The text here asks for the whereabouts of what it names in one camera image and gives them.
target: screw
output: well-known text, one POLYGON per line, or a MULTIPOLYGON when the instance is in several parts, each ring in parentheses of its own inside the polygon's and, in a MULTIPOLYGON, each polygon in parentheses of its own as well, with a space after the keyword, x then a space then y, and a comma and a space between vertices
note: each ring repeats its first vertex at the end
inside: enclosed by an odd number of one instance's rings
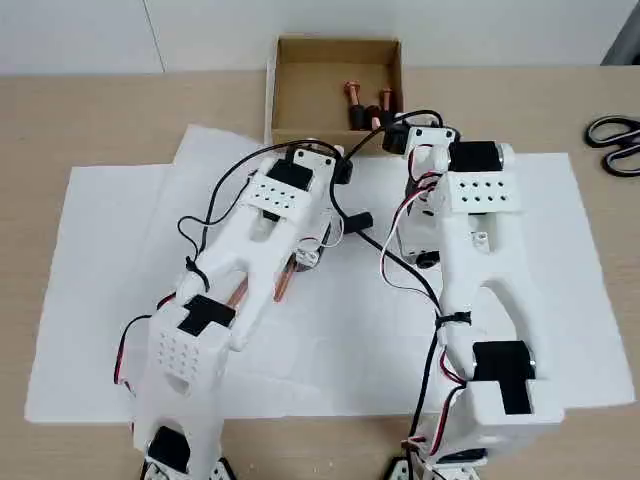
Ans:
POLYGON ((344 84, 344 93, 349 95, 349 103, 351 105, 360 105, 358 99, 358 92, 360 91, 360 84, 356 81, 350 80, 344 84))
POLYGON ((388 112, 391 110, 391 93, 392 92, 393 90, 391 90, 391 88, 389 87, 386 87, 380 90, 380 98, 382 99, 382 109, 385 112, 388 112))

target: scissors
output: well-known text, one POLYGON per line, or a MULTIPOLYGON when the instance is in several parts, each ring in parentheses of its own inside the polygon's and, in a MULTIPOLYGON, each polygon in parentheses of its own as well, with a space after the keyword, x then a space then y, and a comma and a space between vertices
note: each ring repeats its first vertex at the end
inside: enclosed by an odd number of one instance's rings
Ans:
POLYGON ((640 118, 632 118, 624 115, 606 115, 591 122, 584 131, 584 141, 593 148, 604 148, 617 145, 617 150, 607 153, 602 158, 602 168, 616 177, 640 176, 640 167, 622 169, 616 167, 616 162, 621 158, 627 158, 640 153, 640 118), (596 131, 604 125, 624 127, 626 130, 608 137, 597 136, 596 131))

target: open cardboard box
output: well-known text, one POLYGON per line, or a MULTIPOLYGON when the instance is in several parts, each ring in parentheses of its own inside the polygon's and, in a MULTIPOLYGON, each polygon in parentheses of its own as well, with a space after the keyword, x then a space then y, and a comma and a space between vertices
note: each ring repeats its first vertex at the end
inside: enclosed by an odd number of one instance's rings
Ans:
MULTIPOLYGON (((344 84, 360 83, 360 103, 379 104, 380 90, 391 87, 402 111, 400 42, 376 38, 285 36, 278 39, 271 110, 274 143, 317 138, 351 149, 367 131, 349 129, 344 84)), ((367 153, 382 153, 382 135, 367 153)))

